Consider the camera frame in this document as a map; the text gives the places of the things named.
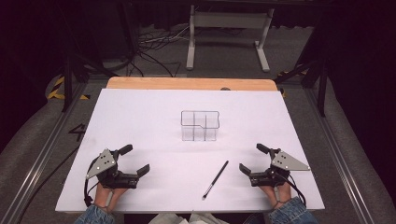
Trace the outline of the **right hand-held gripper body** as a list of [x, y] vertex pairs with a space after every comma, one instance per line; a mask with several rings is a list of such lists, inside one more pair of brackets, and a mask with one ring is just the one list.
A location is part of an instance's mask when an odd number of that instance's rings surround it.
[[268, 169], [260, 173], [251, 173], [249, 180], [252, 187], [283, 185], [289, 178], [291, 171], [309, 171], [307, 164], [298, 161], [280, 148], [270, 148], [268, 155], [271, 163]]

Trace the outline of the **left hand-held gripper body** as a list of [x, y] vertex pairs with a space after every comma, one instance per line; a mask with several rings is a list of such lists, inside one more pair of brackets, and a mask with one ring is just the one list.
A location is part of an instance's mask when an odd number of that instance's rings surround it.
[[125, 174], [118, 169], [119, 150], [105, 148], [89, 166], [86, 180], [97, 177], [99, 183], [110, 189], [135, 189], [138, 175]]

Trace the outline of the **person's left hand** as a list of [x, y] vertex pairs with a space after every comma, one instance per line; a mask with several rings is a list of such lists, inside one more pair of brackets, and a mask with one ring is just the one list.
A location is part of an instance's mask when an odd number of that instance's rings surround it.
[[101, 184], [96, 187], [94, 205], [107, 213], [111, 213], [116, 207], [120, 197], [127, 191], [127, 189], [108, 189]]

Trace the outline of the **person's right hand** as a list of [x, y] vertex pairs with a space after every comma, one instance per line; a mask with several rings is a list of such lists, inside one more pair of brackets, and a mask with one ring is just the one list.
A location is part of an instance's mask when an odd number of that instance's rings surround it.
[[291, 189], [288, 183], [276, 186], [260, 186], [260, 189], [267, 195], [273, 209], [277, 209], [291, 199]]

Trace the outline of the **white board table cover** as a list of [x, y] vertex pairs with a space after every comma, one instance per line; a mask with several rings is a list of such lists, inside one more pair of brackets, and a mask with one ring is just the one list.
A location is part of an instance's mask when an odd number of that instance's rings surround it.
[[[183, 110], [219, 111], [216, 141], [183, 141]], [[133, 173], [148, 164], [136, 189], [117, 209], [124, 213], [256, 212], [270, 209], [239, 164], [254, 172], [270, 158], [256, 145], [280, 148], [299, 161], [306, 157], [278, 91], [156, 91], [103, 89], [57, 202], [59, 212], [85, 210], [83, 190], [89, 165], [105, 148], [132, 144], [119, 168]], [[224, 162], [217, 183], [202, 197]]]

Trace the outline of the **black pen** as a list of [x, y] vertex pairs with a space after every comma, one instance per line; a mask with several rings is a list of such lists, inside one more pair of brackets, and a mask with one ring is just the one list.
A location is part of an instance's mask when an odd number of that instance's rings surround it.
[[212, 180], [212, 182], [210, 183], [208, 189], [205, 191], [202, 200], [205, 200], [207, 198], [207, 195], [209, 194], [209, 192], [212, 190], [212, 188], [214, 187], [214, 185], [217, 183], [219, 177], [222, 175], [222, 173], [224, 172], [224, 170], [226, 169], [227, 165], [229, 164], [229, 161], [224, 162], [224, 164], [222, 165], [222, 167], [220, 168], [219, 172], [216, 174], [215, 178]]

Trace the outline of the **black tape floor mark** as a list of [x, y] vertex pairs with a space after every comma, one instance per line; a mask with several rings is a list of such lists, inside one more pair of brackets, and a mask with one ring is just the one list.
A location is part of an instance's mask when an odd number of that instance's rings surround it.
[[77, 136], [76, 141], [79, 142], [82, 139], [82, 136], [85, 134], [86, 130], [85, 130], [86, 125], [83, 123], [80, 123], [78, 126], [72, 128], [69, 133], [70, 134], [75, 134]]

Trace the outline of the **clear acrylic organizer box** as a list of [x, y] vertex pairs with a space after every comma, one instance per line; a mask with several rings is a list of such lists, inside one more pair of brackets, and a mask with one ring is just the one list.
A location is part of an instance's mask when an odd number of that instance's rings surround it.
[[216, 141], [219, 111], [183, 110], [180, 125], [183, 141]]

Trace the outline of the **white cloth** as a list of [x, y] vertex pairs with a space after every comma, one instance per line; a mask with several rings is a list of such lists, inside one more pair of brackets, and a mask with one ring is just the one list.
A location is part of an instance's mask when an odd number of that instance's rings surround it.
[[212, 214], [190, 214], [182, 217], [173, 213], [159, 214], [148, 224], [229, 224], [226, 221], [214, 217]]

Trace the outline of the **black metal stand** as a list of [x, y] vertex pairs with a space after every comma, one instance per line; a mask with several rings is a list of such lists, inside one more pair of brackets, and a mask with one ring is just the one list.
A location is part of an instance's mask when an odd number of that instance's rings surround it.
[[61, 41], [61, 46], [64, 51], [64, 108], [63, 112], [73, 103], [75, 97], [73, 96], [72, 76], [75, 76], [78, 82], [86, 83], [89, 79], [85, 64], [98, 70], [107, 77], [115, 77], [116, 74], [105, 69], [99, 63], [82, 56], [77, 53], [74, 43], [66, 38]]
[[317, 108], [322, 117], [325, 116], [324, 103], [328, 77], [326, 68], [328, 53], [329, 44], [325, 32], [315, 28], [311, 36], [309, 36], [294, 68], [289, 72], [281, 72], [274, 79], [275, 84], [280, 84], [291, 77], [306, 72], [306, 75], [301, 80], [301, 85], [306, 89], [312, 89], [317, 80], [319, 80]]

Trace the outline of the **yellow black floor tape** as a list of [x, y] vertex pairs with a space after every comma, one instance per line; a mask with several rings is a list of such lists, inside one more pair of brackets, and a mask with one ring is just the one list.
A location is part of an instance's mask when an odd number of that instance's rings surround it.
[[49, 92], [47, 98], [48, 99], [65, 99], [65, 95], [63, 93], [59, 93], [59, 89], [61, 88], [62, 84], [64, 83], [64, 76], [59, 76], [58, 79], [55, 81], [51, 91]]

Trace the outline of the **white metal stand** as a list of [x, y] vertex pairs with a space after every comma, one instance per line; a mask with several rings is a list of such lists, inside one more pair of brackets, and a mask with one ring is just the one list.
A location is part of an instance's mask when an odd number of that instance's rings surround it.
[[202, 12], [195, 6], [190, 9], [190, 39], [187, 53], [186, 69], [194, 68], [195, 56], [195, 28], [236, 28], [236, 29], [261, 29], [262, 36], [254, 42], [262, 71], [269, 72], [270, 67], [264, 53], [264, 43], [270, 29], [274, 9], [270, 8], [265, 13], [234, 13], [234, 12]]

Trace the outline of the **aluminium floor rail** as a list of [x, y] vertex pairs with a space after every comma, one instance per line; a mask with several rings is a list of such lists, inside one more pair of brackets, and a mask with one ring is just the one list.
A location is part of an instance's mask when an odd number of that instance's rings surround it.
[[24, 178], [19, 191], [17, 192], [14, 200], [10, 204], [8, 210], [6, 211], [3, 218], [0, 220], [0, 224], [17, 224], [19, 218], [21, 217], [22, 210], [27, 206], [28, 201], [32, 195], [34, 187], [41, 176], [50, 155], [56, 145], [60, 132], [63, 126], [66, 124], [71, 111], [75, 107], [80, 95], [84, 92], [87, 84], [78, 83], [76, 87], [72, 90], [71, 102], [64, 112], [60, 113], [54, 127], [51, 129], [49, 137], [47, 138], [44, 146], [41, 148], [40, 153], [35, 159], [32, 167]]
[[375, 224], [372, 214], [370, 213], [361, 192], [357, 186], [355, 178], [347, 166], [347, 162], [342, 155], [341, 149], [338, 146], [335, 137], [332, 133], [331, 127], [325, 117], [322, 117], [317, 103], [315, 93], [311, 89], [304, 89], [305, 96], [309, 102], [314, 114], [318, 120], [321, 130], [324, 132], [325, 138], [330, 146], [330, 154], [337, 169], [338, 174], [341, 177], [343, 185], [346, 189], [349, 200], [351, 201], [355, 213], [358, 216], [361, 224]]

